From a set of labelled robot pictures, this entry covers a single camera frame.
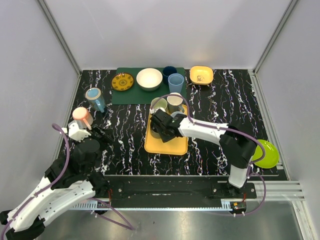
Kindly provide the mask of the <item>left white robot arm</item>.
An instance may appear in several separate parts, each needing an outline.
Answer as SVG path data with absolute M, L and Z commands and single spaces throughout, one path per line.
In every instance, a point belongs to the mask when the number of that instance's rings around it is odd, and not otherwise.
M 34 240 L 58 216 L 81 201 L 106 198 L 108 181 L 95 166 L 102 153 L 113 144 L 110 128 L 93 126 L 89 136 L 67 148 L 65 157 L 57 158 L 45 171 L 37 187 L 16 208 L 2 211 L 2 240 Z

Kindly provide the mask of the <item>dark teal mug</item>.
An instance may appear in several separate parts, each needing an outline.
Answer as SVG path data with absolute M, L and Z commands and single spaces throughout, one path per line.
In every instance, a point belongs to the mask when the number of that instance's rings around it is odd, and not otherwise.
M 158 133 L 157 126 L 153 122 L 150 123 L 150 134 L 156 139 L 161 138 L 160 134 Z

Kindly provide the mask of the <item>grey faceted mug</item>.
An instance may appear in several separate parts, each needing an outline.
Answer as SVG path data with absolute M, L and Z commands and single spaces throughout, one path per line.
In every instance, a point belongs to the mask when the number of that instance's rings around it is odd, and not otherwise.
M 166 98 L 168 111 L 172 114 L 174 112 L 182 112 L 184 113 L 185 110 L 182 106 L 183 99 L 181 98 L 181 94 L 177 92 L 171 93 Z

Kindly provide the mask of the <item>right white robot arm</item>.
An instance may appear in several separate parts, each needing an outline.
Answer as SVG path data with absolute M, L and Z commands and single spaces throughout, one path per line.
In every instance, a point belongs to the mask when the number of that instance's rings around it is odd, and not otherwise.
M 258 145 L 256 139 L 232 124 L 197 120 L 182 112 L 168 114 L 160 108 L 151 114 L 150 121 L 164 143 L 188 137 L 220 146 L 230 165 L 228 195 L 236 199 L 244 194 L 248 167 Z

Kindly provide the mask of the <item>sage green mug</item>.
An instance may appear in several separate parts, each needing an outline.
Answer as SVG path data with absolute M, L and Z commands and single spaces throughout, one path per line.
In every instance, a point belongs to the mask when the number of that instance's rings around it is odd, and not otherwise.
M 154 114 L 160 108 L 164 109 L 166 112 L 168 109 L 168 103 L 165 99 L 156 97 L 150 103 L 150 113 Z

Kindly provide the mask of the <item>white grey mug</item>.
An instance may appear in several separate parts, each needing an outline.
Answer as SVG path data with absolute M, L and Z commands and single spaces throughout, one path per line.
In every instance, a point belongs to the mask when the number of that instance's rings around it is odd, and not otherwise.
M 186 118 L 187 115 L 184 113 L 184 112 L 181 112 L 181 111 L 175 111 L 171 114 L 171 117 L 172 118 L 175 118 L 175 117 L 183 117 L 183 118 Z

